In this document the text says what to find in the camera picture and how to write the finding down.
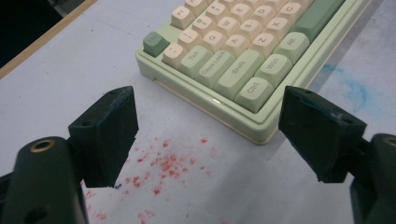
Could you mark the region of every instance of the pink powder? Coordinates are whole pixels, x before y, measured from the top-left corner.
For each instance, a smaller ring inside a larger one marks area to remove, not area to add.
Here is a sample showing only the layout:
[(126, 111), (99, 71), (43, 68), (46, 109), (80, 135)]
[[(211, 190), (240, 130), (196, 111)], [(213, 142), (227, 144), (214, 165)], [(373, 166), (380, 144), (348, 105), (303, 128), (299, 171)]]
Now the pink powder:
[(96, 214), (96, 218), (103, 221), (107, 219), (107, 215), (105, 213), (98, 213)]
[(168, 147), (171, 140), (163, 141), (163, 147)]

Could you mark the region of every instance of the blue stain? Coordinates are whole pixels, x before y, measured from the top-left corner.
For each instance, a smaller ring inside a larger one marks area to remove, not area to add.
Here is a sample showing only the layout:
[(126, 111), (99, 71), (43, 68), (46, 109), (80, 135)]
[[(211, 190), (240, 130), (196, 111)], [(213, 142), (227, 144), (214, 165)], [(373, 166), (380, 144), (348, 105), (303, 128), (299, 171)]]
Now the blue stain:
[(334, 66), (332, 64), (325, 64), (323, 66), (323, 72), (325, 74), (332, 74), (340, 79), (340, 90), (345, 97), (353, 104), (353, 112), (358, 112), (367, 106), (370, 92), (368, 91), (366, 85), (362, 84), (361, 81), (357, 80), (349, 74), (344, 69)]

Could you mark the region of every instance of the sage green keycap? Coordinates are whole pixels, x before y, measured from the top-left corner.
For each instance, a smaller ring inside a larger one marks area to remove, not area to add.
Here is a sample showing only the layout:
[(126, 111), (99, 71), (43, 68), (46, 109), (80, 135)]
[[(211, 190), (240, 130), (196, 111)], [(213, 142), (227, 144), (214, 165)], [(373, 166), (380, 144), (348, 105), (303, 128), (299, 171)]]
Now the sage green keycap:
[(143, 39), (143, 51), (154, 58), (160, 55), (168, 45), (169, 42), (156, 32), (149, 33)]
[(345, 0), (314, 1), (290, 31), (305, 34), (312, 43), (344, 2)]
[(219, 50), (202, 66), (195, 76), (195, 80), (213, 89), (215, 83), (234, 61), (235, 57), (231, 53), (225, 50)]
[(253, 49), (245, 50), (219, 79), (213, 90), (233, 100), (263, 62), (264, 58), (259, 52)]
[(286, 35), (276, 47), (274, 53), (285, 55), (293, 64), (296, 64), (308, 47), (309, 40), (306, 35), (292, 32)]
[(212, 57), (212, 51), (202, 47), (195, 46), (186, 56), (181, 60), (178, 70), (188, 77), (195, 77), (198, 70)]
[(262, 77), (277, 87), (293, 67), (291, 61), (284, 55), (272, 54), (257, 70), (255, 77)]
[(257, 113), (274, 92), (274, 87), (260, 77), (251, 78), (236, 95), (235, 102), (252, 113)]

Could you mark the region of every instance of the keyboard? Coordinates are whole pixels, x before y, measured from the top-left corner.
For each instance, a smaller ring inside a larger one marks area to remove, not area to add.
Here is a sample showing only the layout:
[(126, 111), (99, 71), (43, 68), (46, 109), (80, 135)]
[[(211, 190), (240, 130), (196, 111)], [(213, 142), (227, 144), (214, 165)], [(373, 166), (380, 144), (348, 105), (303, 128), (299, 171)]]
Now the keyboard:
[(143, 39), (141, 73), (265, 144), (370, 0), (185, 0)]

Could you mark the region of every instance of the table surface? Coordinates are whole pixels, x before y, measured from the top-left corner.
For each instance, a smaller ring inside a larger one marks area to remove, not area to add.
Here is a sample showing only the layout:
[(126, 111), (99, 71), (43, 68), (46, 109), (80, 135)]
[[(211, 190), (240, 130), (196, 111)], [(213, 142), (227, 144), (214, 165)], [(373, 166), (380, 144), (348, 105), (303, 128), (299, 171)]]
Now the table surface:
[[(143, 77), (135, 51), (181, 0), (98, 0), (0, 80), (0, 175), (105, 92), (132, 85), (140, 130), (117, 185), (85, 189), (91, 223), (353, 223), (352, 176), (323, 184), (281, 132), (257, 146)], [(396, 133), (396, 2), (370, 6), (309, 87)], [(173, 162), (175, 173), (158, 161)]]

